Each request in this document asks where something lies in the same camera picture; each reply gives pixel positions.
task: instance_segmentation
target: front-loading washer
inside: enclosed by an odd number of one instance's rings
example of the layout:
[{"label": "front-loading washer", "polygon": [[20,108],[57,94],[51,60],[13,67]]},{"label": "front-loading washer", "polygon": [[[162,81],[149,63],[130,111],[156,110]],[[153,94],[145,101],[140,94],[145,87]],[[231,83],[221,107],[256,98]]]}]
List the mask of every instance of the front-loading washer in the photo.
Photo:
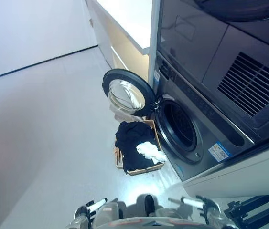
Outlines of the front-loading washer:
[{"label": "front-loading washer", "polygon": [[161,146],[182,181],[254,145],[160,53],[154,78],[150,87],[135,73],[112,69],[104,75],[102,87],[117,109],[154,119]]}]

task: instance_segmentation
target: white towel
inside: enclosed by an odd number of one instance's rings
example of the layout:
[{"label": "white towel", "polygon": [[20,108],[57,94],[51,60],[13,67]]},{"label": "white towel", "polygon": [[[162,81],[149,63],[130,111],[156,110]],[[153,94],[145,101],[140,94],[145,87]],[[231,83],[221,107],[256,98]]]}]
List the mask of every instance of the white towel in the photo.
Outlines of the white towel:
[{"label": "white towel", "polygon": [[167,156],[162,151],[159,151],[156,145],[150,142],[141,143],[136,149],[139,154],[144,155],[146,159],[152,160],[154,164],[167,161]]}]

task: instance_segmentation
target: wicker basket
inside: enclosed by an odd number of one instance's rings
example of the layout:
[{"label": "wicker basket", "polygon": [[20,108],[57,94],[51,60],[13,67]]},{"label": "wicker basket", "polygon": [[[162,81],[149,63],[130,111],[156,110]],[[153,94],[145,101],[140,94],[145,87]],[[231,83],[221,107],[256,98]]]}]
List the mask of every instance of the wicker basket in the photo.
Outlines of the wicker basket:
[{"label": "wicker basket", "polygon": [[[153,120],[144,120],[142,122],[149,125],[154,130],[157,147],[158,147],[159,150],[162,151],[161,146],[160,146],[160,142],[159,142],[159,137],[158,137],[158,134],[157,134],[157,130],[155,128],[154,121]],[[120,151],[120,149],[118,147],[116,147],[114,149],[114,154],[115,154],[116,167],[118,169],[122,169],[123,168],[123,154],[122,154],[122,152]],[[137,175],[137,174],[141,174],[141,173],[147,173],[149,171],[160,169],[160,168],[163,167],[163,165],[164,165],[164,163],[161,163],[159,165],[151,166],[151,167],[149,167],[147,169],[136,169],[136,170],[133,170],[133,171],[127,171],[127,173],[129,175]]]}]

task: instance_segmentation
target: white wall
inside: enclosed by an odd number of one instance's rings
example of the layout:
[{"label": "white wall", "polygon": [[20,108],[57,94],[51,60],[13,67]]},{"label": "white wall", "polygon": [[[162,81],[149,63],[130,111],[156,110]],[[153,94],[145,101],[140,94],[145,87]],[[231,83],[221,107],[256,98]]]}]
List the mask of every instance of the white wall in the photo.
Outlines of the white wall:
[{"label": "white wall", "polygon": [[97,44],[84,0],[0,0],[0,74]]},{"label": "white wall", "polygon": [[269,150],[183,185],[190,196],[209,198],[269,195]]}]

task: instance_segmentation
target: white floor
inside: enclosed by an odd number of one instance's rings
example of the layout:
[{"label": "white floor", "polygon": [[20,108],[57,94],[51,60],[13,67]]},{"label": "white floor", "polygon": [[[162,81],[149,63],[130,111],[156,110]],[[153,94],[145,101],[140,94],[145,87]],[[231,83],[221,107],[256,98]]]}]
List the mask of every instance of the white floor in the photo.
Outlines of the white floor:
[{"label": "white floor", "polygon": [[104,197],[129,207],[152,193],[170,208],[168,197],[186,196],[169,163],[133,177],[115,167],[107,70],[94,48],[0,78],[0,229],[64,228]]}]

